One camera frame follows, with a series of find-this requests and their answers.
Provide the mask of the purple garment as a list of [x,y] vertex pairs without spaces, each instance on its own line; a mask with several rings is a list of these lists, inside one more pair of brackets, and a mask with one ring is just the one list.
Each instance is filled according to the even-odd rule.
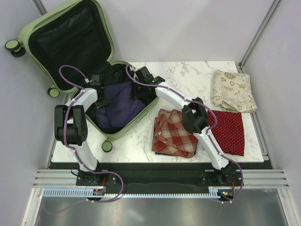
[[131,98],[130,82],[105,86],[103,93],[106,103],[96,110],[96,120],[102,129],[123,128],[146,107],[141,100]]

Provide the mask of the cream printed garment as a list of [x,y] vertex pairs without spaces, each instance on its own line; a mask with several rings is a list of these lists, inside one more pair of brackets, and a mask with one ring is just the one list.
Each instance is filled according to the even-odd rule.
[[212,78],[211,103],[227,112],[254,113],[257,105],[252,95],[250,76],[216,70]]

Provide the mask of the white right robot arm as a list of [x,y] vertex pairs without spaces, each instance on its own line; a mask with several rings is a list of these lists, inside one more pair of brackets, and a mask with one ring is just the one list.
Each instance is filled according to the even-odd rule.
[[215,179],[220,185],[227,185],[236,172],[236,165],[224,155],[211,129],[217,126],[217,118],[213,111],[203,104],[201,98],[191,99],[173,89],[160,76],[153,77],[145,66],[137,69],[126,66],[126,73],[136,84],[155,91],[160,98],[181,109],[185,130],[193,134],[207,152],[211,164],[216,172]]

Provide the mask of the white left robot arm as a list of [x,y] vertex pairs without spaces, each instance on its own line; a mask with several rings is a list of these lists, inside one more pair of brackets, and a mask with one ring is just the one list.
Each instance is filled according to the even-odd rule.
[[62,142],[75,156],[79,167],[77,186],[102,186],[103,173],[98,169],[98,160],[87,143],[87,109],[101,99],[103,77],[93,75],[66,104],[55,107],[55,138]]

